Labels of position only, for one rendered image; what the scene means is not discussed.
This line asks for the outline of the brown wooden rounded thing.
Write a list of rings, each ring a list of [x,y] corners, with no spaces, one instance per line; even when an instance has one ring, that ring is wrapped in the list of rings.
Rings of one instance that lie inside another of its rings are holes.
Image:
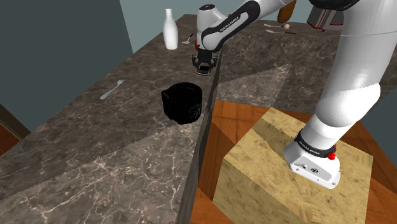
[[[277,15],[277,22],[282,24],[287,22],[295,9],[296,0],[292,0],[292,2],[288,3],[286,6],[281,8]]]

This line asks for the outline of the white bottle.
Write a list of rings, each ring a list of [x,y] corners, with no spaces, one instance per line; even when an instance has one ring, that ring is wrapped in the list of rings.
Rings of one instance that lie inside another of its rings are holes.
[[[172,9],[165,9],[165,20],[163,25],[163,36],[165,47],[168,50],[178,48],[178,27],[172,16]]]

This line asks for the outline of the grey and red appliance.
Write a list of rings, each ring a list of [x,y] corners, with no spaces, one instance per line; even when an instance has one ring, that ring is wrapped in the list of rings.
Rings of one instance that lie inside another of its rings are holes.
[[[344,14],[342,11],[322,10],[312,7],[308,16],[307,23],[314,29],[319,29],[322,32],[325,30],[341,31],[344,21]]]

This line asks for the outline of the wood pattern robot stand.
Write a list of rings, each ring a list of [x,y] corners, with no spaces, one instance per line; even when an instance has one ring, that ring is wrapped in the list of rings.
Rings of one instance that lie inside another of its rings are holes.
[[[213,202],[233,224],[365,224],[373,157],[338,141],[339,184],[320,186],[282,153],[304,125],[270,108],[224,156]]]

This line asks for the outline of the black mug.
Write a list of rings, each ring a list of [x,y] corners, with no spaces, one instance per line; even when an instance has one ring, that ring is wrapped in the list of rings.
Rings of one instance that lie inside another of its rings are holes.
[[[165,115],[180,125],[193,123],[202,111],[202,89],[190,82],[180,82],[161,92]]]

